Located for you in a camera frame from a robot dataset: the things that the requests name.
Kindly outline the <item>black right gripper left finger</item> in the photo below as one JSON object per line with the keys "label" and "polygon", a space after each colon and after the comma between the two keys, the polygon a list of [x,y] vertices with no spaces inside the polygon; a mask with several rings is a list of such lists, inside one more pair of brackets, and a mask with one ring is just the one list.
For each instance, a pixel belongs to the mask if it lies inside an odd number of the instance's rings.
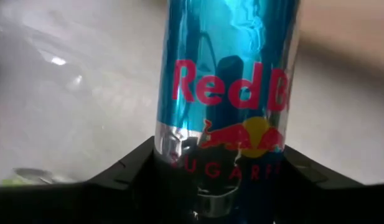
{"label": "black right gripper left finger", "polygon": [[80,186],[75,224],[174,224],[179,209],[164,198],[150,137]]}

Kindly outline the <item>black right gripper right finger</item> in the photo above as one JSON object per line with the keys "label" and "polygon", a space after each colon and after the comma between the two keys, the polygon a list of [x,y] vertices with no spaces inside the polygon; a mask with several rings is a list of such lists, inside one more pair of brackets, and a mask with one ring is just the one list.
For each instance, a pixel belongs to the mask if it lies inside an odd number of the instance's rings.
{"label": "black right gripper right finger", "polygon": [[372,188],[286,146],[275,224],[369,224]]}

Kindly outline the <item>light blue Red Bull can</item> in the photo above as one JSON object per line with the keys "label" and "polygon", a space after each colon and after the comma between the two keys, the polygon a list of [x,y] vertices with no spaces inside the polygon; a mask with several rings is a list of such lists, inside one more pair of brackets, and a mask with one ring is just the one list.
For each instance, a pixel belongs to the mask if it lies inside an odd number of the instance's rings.
{"label": "light blue Red Bull can", "polygon": [[273,224],[301,0],[167,0],[162,224]]}

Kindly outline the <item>green beverage can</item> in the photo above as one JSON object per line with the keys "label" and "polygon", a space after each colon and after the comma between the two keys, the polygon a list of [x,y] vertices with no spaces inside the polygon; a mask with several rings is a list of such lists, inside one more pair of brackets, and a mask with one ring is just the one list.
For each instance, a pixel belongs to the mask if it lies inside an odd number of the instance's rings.
{"label": "green beverage can", "polygon": [[14,168],[12,174],[1,181],[3,186],[14,185],[48,185],[48,184],[72,184],[77,180],[56,174],[43,169]]}

